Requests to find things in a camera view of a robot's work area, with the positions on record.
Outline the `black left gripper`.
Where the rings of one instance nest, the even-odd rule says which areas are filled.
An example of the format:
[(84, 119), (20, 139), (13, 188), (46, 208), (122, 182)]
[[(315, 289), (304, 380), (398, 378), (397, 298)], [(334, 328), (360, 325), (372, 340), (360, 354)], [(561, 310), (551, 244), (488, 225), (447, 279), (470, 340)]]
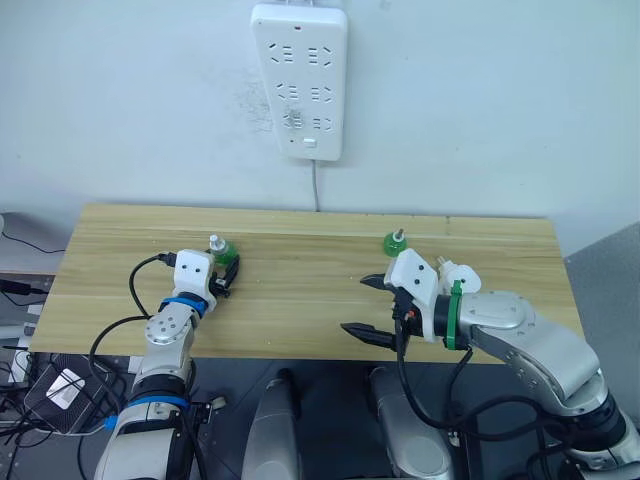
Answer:
[[(205, 249), (204, 252), (213, 255), (211, 249)], [(209, 278), (209, 292), (215, 298), (228, 298), (231, 295), (230, 287), (234, 282), (240, 265), (240, 255), (236, 254), (227, 264), (225, 272), (222, 276), (214, 271)]]

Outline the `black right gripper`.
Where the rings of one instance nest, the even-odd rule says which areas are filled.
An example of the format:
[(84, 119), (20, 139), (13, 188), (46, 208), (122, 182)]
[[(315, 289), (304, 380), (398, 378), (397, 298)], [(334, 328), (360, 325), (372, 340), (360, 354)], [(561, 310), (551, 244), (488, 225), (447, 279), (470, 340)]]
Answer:
[(424, 337), (422, 314), (409, 292), (404, 288), (386, 283), (383, 273), (365, 275), (360, 279), (360, 283), (376, 290), (393, 293), (394, 333), (378, 330), (373, 325), (359, 322), (342, 323), (341, 328), (346, 333), (367, 345), (388, 350), (396, 350), (397, 346), (406, 346), (410, 337)]

